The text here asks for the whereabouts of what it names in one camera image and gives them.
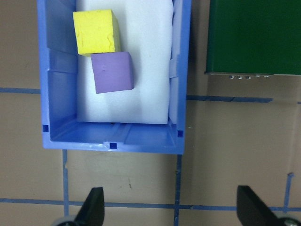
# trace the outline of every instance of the blue tape line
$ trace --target blue tape line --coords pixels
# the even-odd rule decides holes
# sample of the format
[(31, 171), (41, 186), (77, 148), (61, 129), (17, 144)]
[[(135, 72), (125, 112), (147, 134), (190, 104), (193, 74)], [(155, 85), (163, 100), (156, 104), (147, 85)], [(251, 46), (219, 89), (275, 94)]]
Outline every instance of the blue tape line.
[(0, 88), (0, 93), (41, 94), (41, 90), (24, 88)]
[(301, 212), (301, 207), (287, 208), (288, 212)]
[(0, 202), (21, 203), (21, 204), (63, 205), (63, 201), (40, 200), (40, 199), (0, 199)]
[(283, 212), (287, 213), (288, 205), (290, 202), (290, 191), (291, 191), (291, 185), (292, 185), (292, 178), (294, 177), (293, 173), (287, 174), (286, 179), (286, 188), (285, 188), (285, 197), (284, 197), (284, 205), (283, 205)]
[(236, 211), (236, 206), (203, 206), (203, 205), (180, 205), (182, 210), (218, 210)]
[(181, 170), (182, 170), (182, 155), (179, 154), (179, 155), (177, 155), (177, 171), (176, 171), (176, 176), (175, 176), (174, 226), (179, 225)]
[(63, 149), (63, 204), (64, 215), (69, 215), (68, 169), (65, 167), (68, 161), (68, 151)]
[[(20, 204), (41, 204), (41, 205), (64, 205), (64, 201), (40, 200), (40, 199), (4, 199), (0, 198), (0, 203), (20, 203)], [(69, 201), (71, 206), (82, 206), (84, 202)], [(118, 203), (106, 202), (106, 207), (126, 207), (126, 208), (146, 208), (146, 209), (174, 209), (173, 204), (147, 204), (147, 203)], [(235, 206), (202, 206), (202, 205), (179, 205), (179, 210), (216, 210), (216, 211), (236, 211)], [(271, 211), (283, 211), (283, 207), (270, 207)], [(288, 212), (301, 212), (301, 207), (287, 208)]]
[(223, 102), (246, 102), (246, 103), (269, 103), (273, 98), (263, 97), (219, 97), (219, 96), (187, 96), (187, 100), (198, 101), (223, 101)]

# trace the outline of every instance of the bin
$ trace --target bin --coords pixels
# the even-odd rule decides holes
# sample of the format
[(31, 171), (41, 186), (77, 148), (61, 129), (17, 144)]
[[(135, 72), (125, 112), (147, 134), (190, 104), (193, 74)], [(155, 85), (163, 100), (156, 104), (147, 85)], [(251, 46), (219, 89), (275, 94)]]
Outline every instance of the bin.
[(45, 148), (183, 154), (191, 0), (174, 0), (168, 124), (77, 121), (76, 0), (37, 0)]

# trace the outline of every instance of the white foam insert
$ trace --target white foam insert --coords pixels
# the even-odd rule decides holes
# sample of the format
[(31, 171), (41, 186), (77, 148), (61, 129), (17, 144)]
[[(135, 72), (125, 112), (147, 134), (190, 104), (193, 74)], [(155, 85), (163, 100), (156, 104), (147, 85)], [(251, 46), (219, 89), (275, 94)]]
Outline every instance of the white foam insert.
[(91, 59), (78, 60), (78, 120), (165, 124), (169, 104), (172, 0), (77, 0), (77, 11), (112, 9), (122, 51), (133, 60), (133, 90), (96, 94)]

